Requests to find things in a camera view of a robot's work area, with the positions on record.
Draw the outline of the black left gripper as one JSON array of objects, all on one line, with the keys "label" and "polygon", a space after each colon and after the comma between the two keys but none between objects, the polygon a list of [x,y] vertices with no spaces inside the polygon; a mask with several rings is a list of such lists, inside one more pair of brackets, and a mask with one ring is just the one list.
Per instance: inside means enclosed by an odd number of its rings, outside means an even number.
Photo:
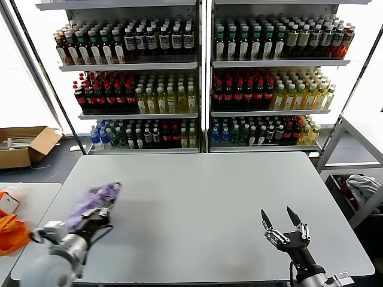
[{"label": "black left gripper", "polygon": [[71,231],[82,237],[87,243],[92,242],[97,231],[104,228],[111,228],[109,215],[113,210],[114,202],[105,202],[101,207],[95,207],[82,213],[83,218],[78,226]]}]

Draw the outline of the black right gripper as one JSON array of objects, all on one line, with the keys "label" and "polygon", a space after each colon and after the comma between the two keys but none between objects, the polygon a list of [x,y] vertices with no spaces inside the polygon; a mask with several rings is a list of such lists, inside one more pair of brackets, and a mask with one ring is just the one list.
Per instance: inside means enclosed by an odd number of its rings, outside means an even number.
[{"label": "black right gripper", "polygon": [[277,250],[289,255],[298,276],[314,276],[326,272],[315,262],[308,250],[310,241],[307,239],[311,238],[309,227],[307,223],[302,222],[298,214],[287,206],[288,215],[297,231],[282,234],[273,227],[266,212],[263,209],[260,212],[262,224],[265,228],[265,237],[271,244],[277,245]]}]

